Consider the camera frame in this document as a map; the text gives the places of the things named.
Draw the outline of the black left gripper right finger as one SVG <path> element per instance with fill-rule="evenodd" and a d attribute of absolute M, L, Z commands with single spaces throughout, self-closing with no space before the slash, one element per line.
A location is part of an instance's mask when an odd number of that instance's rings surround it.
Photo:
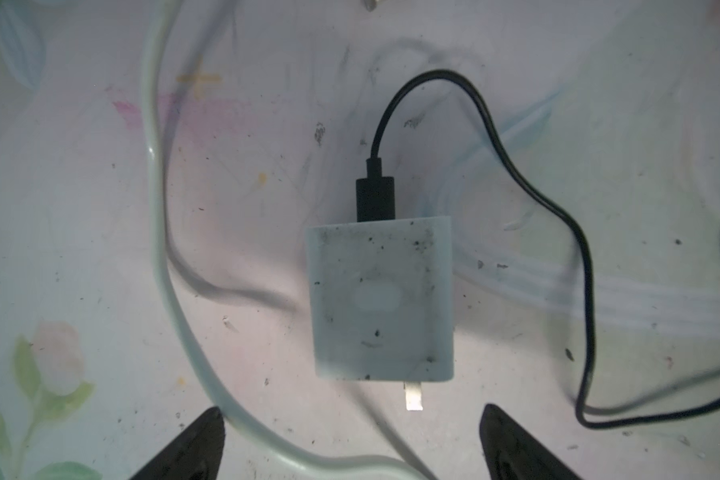
<path fill-rule="evenodd" d="M 493 480 L 579 480 L 580 477 L 495 404 L 486 404 L 479 425 Z"/>

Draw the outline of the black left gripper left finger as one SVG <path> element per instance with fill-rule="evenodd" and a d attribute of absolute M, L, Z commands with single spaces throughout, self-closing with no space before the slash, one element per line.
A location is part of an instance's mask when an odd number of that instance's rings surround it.
<path fill-rule="evenodd" d="M 214 406 L 204 411 L 131 479 L 215 480 L 224 444 L 225 420 L 221 410 Z"/>

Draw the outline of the white USB charger adapter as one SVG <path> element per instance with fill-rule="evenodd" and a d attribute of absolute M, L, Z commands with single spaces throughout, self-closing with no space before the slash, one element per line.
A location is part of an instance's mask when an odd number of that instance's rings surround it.
<path fill-rule="evenodd" d="M 454 376 L 450 218 L 311 227 L 305 248 L 317 375 L 398 382 L 422 410 Z"/>

